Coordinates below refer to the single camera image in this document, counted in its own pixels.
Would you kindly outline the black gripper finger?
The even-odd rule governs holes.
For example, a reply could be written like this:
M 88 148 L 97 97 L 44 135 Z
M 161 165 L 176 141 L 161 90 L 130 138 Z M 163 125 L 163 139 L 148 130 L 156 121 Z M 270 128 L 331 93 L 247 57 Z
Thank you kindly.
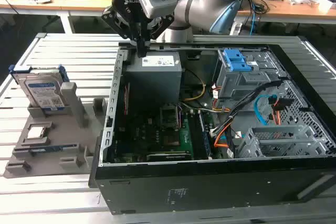
M 145 33 L 145 49 L 143 56 L 146 56 L 147 51 L 150 48 L 150 44 L 152 40 L 158 39 L 160 35 L 164 33 L 164 31 L 174 22 L 173 15 L 166 15 L 159 18 L 154 18 L 151 20 L 146 26 Z
M 130 9 L 126 13 L 118 13 L 115 8 L 106 8 L 101 18 L 123 39 L 130 39 L 136 46 L 138 57 L 144 57 L 144 41 L 140 37 L 138 22 L 135 21 Z

